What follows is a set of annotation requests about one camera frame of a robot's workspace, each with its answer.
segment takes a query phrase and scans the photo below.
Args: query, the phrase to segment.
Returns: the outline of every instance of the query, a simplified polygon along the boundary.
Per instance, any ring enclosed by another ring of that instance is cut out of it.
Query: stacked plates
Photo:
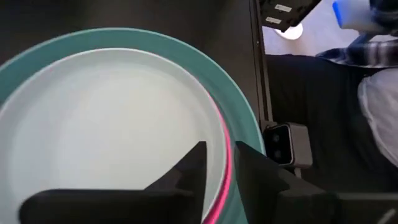
[[[0,223],[17,223],[21,203],[47,189],[144,189],[198,141],[202,220],[245,220],[231,149],[264,150],[256,120],[230,77],[186,44],[135,29],[59,37],[0,68],[0,105]]]

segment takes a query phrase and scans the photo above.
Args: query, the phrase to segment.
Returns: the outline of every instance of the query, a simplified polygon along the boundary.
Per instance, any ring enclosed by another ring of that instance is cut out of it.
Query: person
[[[398,1],[371,7],[395,35]],[[303,179],[339,192],[398,191],[398,40],[266,60],[274,120],[308,128],[313,165]]]

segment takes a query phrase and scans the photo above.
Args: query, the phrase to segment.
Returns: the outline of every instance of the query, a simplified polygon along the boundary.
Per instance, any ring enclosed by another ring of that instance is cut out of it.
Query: dark surface
[[[221,65],[263,120],[263,50],[256,0],[1,1],[0,63],[47,39],[97,27],[178,38]]]

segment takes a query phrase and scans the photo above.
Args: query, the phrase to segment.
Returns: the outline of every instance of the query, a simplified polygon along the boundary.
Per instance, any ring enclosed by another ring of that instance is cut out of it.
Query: black device
[[[285,32],[297,26],[321,0],[260,0],[263,26]]]
[[[307,127],[295,123],[282,123],[263,132],[267,157],[280,166],[308,168],[312,153]]]

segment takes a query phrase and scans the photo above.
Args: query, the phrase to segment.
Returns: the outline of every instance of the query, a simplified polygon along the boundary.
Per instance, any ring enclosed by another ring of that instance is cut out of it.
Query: white sticker
[[[282,22],[280,19],[275,19],[275,18],[272,18],[272,17],[267,17],[266,21],[267,22],[272,22],[272,23],[275,23],[275,24],[280,24],[280,22]]]
[[[275,9],[281,10],[281,11],[285,11],[285,12],[291,12],[292,8],[291,7],[287,7],[287,6],[283,6],[280,4],[277,4],[275,6]]]

